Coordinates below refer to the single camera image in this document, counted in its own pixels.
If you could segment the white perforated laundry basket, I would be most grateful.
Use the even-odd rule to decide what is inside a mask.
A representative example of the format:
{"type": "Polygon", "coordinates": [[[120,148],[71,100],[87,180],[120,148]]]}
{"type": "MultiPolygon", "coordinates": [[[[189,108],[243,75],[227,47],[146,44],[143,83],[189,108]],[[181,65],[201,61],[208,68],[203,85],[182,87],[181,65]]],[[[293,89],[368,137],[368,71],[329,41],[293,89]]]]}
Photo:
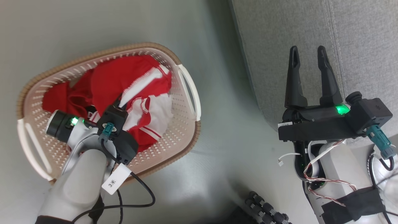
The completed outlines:
{"type": "Polygon", "coordinates": [[[163,137],[138,153],[128,168],[145,177],[177,161],[195,146],[201,131],[200,99],[189,72],[171,50],[158,43],[142,42],[98,51],[38,74],[17,98],[17,132],[22,149],[33,169],[50,185],[60,177],[70,148],[45,134],[50,113],[42,108],[44,94],[58,83],[77,81],[102,62],[137,55],[150,55],[171,71],[173,118],[163,137]]]}

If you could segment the grey fabric sofa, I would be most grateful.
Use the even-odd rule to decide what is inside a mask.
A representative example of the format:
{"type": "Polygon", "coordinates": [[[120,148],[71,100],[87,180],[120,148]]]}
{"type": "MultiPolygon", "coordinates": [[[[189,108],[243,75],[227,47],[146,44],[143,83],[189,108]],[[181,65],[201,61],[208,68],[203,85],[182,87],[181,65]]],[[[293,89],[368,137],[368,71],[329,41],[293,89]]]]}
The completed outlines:
{"type": "Polygon", "coordinates": [[[285,111],[289,50],[297,46],[309,105],[322,95],[322,45],[342,98],[380,98],[393,114],[382,130],[398,147],[398,0],[232,0],[258,107],[276,131],[285,111]]]}

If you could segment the red and white clothing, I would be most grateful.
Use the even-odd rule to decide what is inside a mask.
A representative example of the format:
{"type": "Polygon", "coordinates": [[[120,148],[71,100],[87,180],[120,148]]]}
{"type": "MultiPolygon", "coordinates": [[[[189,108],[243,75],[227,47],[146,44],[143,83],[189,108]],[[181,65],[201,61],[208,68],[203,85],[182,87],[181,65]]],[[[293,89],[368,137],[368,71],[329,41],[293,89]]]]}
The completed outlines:
{"type": "Polygon", "coordinates": [[[172,72],[152,56],[129,56],[99,64],[74,85],[50,88],[42,101],[48,112],[61,110],[97,122],[118,97],[126,102],[123,130],[138,143],[138,152],[158,142],[173,118],[172,72]]]}

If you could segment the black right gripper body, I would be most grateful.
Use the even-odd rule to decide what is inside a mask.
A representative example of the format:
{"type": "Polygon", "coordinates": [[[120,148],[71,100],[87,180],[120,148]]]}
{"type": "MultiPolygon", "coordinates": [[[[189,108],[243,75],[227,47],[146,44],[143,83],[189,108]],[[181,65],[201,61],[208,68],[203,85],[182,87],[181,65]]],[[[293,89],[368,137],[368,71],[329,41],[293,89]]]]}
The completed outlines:
{"type": "Polygon", "coordinates": [[[287,105],[278,127],[279,140],[315,141],[355,138],[350,124],[357,104],[338,104],[330,107],[287,105]]]}

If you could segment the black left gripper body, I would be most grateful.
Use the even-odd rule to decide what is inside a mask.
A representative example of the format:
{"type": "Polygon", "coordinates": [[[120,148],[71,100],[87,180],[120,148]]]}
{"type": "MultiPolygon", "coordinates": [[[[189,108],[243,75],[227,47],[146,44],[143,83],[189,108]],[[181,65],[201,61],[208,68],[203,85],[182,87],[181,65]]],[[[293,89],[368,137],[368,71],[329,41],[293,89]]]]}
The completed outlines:
{"type": "Polygon", "coordinates": [[[116,158],[124,165],[128,165],[137,155],[138,143],[134,137],[125,130],[121,130],[113,138],[113,144],[116,149],[116,158]]]}

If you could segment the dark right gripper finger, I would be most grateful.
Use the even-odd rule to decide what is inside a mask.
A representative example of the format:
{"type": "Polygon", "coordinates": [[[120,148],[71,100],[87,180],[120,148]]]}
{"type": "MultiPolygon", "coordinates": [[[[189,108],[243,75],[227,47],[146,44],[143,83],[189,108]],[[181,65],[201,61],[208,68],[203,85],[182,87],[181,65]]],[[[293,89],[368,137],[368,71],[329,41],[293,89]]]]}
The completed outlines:
{"type": "Polygon", "coordinates": [[[307,98],[303,96],[299,69],[299,51],[297,46],[293,46],[290,48],[289,53],[285,108],[304,108],[308,106],[307,98]]]}
{"type": "Polygon", "coordinates": [[[343,102],[333,69],[324,46],[317,48],[317,65],[321,72],[322,96],[320,106],[329,107],[343,102]]]}

